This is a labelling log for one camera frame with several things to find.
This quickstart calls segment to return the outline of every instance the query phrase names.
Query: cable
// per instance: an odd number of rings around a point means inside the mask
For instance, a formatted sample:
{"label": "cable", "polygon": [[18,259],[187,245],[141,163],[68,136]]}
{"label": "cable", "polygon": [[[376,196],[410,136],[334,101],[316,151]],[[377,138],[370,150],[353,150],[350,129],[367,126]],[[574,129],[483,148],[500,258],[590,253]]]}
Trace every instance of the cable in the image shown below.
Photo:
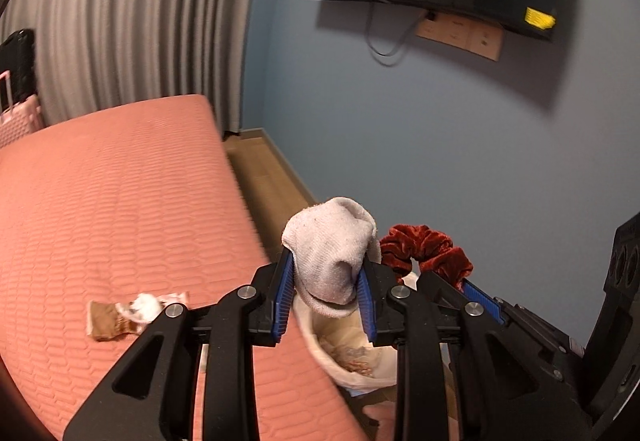
{"label": "cable", "polygon": [[375,4],[376,4],[375,2],[370,2],[369,3],[369,13],[367,13],[367,23],[366,23],[365,29],[364,29],[364,40],[366,41],[367,46],[369,47],[369,49],[373,53],[375,53],[376,55],[391,57],[391,56],[394,56],[396,53],[398,53],[398,51],[400,51],[400,48],[402,47],[402,44],[404,44],[406,42],[406,40],[409,38],[409,35],[412,34],[412,32],[415,29],[415,27],[420,23],[421,20],[423,20],[424,12],[421,13],[420,17],[418,17],[414,22],[412,22],[411,26],[409,26],[404,31],[404,33],[400,37],[400,40],[398,40],[396,45],[393,46],[391,51],[389,51],[388,53],[382,53],[382,52],[378,51],[375,46],[373,46],[373,44],[371,43],[371,39],[370,39],[371,23],[373,22],[373,12],[375,10]]}

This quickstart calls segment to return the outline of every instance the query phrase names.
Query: blue wall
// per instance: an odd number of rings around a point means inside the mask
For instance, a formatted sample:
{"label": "blue wall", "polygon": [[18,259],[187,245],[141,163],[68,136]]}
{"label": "blue wall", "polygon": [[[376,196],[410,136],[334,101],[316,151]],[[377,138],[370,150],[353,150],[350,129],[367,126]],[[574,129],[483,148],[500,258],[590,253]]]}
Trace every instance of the blue wall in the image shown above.
{"label": "blue wall", "polygon": [[[318,199],[353,197],[381,233],[446,231],[475,283],[586,342],[615,228],[640,211],[640,0],[562,0],[555,42],[508,33],[499,63],[411,37],[380,65],[366,10],[254,0],[245,128]],[[378,46],[415,15],[380,6]]]}

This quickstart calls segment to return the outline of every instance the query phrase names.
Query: suitcase handle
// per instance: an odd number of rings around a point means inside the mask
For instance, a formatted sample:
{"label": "suitcase handle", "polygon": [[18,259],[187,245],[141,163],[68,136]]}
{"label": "suitcase handle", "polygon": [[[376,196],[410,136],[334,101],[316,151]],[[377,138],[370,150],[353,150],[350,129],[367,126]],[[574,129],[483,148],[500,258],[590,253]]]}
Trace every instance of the suitcase handle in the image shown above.
{"label": "suitcase handle", "polygon": [[0,124],[4,122],[4,113],[9,112],[10,115],[14,114],[14,95],[11,92],[11,72],[9,69],[0,73],[0,80],[4,80],[6,84],[6,97],[9,101],[9,108],[0,114]]}

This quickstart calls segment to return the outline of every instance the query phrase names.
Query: red scrunchie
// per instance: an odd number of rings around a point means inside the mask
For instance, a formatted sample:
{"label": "red scrunchie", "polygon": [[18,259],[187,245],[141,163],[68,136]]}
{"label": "red scrunchie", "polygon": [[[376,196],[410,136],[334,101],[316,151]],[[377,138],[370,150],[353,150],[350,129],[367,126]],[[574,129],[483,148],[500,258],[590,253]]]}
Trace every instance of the red scrunchie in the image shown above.
{"label": "red scrunchie", "polygon": [[382,264],[391,267],[398,278],[411,272],[411,259],[414,258],[420,271],[435,271],[452,286],[461,289],[462,280],[474,268],[462,248],[453,245],[451,237],[426,225],[392,227],[380,241],[380,249]]}

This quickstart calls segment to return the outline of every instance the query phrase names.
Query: quilted bedspread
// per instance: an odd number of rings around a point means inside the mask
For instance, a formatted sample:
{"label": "quilted bedspread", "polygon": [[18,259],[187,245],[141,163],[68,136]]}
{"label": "quilted bedspread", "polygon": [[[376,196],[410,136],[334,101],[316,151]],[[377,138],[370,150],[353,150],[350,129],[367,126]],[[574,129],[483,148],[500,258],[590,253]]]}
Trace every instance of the quilted bedspread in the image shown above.
{"label": "quilted bedspread", "polygon": [[[0,216],[0,356],[58,439],[134,340],[89,339],[89,300],[188,291],[199,307],[266,263],[200,95],[100,111],[0,149]],[[364,439],[293,317],[254,361],[262,439]]]}

